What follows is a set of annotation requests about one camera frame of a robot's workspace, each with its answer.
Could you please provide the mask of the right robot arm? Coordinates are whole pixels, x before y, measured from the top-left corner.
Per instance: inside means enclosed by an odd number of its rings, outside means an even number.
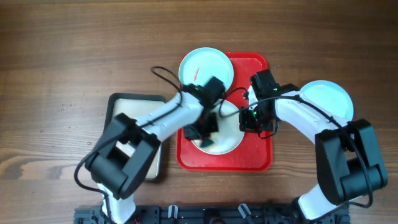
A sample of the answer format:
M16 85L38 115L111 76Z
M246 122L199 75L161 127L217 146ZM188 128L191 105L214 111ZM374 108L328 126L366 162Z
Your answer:
M340 116L338 100L349 99L341 90L305 91L293 84L252 84L245 94L248 106L240 116L244 129L277 132L285 121L315 145L317 185L297 197L287 219L315 223L350 205L369 208L374 191L387 185L387 171L372 124Z

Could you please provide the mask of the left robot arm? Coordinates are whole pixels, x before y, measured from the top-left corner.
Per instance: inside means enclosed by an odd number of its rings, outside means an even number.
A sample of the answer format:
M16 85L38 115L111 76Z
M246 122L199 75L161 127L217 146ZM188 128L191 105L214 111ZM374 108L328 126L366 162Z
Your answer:
M189 140L206 140L217 131L211 112L225 88L207 83L182 86L158 110L130 118L121 113L111 119L94 149L80 162L103 194L109 223L126 223L135 211L133 193L140 186L162 141L179 129Z

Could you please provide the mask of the green yellow sponge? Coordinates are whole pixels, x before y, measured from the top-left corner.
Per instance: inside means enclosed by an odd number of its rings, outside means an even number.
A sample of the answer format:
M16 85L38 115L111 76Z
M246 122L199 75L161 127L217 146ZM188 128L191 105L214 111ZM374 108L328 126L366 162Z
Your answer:
M203 139L200 142L200 147L201 148L206 148L206 147L210 147L214 144L215 142L212 139Z

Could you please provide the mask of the white plate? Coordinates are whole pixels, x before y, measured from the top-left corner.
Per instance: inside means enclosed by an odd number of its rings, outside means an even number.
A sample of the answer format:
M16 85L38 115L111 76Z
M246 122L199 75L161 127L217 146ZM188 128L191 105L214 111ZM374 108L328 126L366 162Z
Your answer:
M238 108L227 100L225 100L221 106L219 105L220 102L221 100L218 100L216 106L211 111L216 113L218 132L211 133L208 139L212 139L215 143L210 147L201 148L201 140L191 140L193 145L202 152L217 156L227 154L236 149L244 137L244 132L239 128L238 114L234 114L227 118L222 118L219 115L219 108L221 108L221 114L223 116L236 112Z

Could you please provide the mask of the light blue plate front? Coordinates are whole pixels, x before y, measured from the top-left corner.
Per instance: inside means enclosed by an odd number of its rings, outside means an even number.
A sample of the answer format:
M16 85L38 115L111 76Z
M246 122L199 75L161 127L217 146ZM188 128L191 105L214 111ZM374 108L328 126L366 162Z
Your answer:
M354 117L354 106L349 94L336 83L327 80L312 81L301 92L312 102L330 113L349 121Z

